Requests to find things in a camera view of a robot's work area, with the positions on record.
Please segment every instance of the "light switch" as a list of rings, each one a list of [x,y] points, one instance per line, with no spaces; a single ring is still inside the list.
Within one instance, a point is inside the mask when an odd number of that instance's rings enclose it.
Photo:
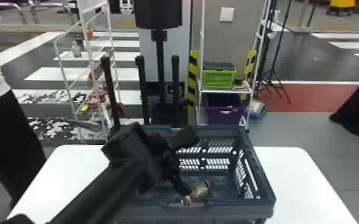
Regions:
[[[221,7],[220,21],[232,22],[234,20],[235,8]]]

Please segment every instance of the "red floor mat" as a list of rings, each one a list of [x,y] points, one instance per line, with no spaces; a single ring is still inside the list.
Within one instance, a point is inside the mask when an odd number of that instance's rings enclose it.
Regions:
[[[358,88],[357,85],[284,85],[291,98],[289,104],[283,95],[279,98],[271,88],[260,91],[260,99],[269,112],[335,112]]]

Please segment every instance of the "purple storage bin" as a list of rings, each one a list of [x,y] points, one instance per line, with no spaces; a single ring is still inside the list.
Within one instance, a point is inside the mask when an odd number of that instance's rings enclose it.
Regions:
[[[239,94],[206,94],[209,125],[238,125],[245,107]]]

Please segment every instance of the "green storage box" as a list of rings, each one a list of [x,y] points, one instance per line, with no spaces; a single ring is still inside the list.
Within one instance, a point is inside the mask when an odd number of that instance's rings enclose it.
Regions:
[[[204,89],[231,89],[237,70],[231,63],[203,63]]]

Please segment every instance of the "box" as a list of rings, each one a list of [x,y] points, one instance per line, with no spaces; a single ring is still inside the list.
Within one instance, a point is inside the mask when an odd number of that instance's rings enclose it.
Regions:
[[[177,151],[180,175],[191,186],[212,179],[212,196],[204,203],[184,206],[174,187],[163,182],[150,192],[137,195],[114,221],[263,224],[273,215],[276,198],[246,131],[238,126],[196,126],[195,130],[200,142]]]
[[[209,125],[238,125],[245,107],[239,94],[206,94]]]
[[[203,63],[204,89],[231,89],[237,70],[231,63]]]

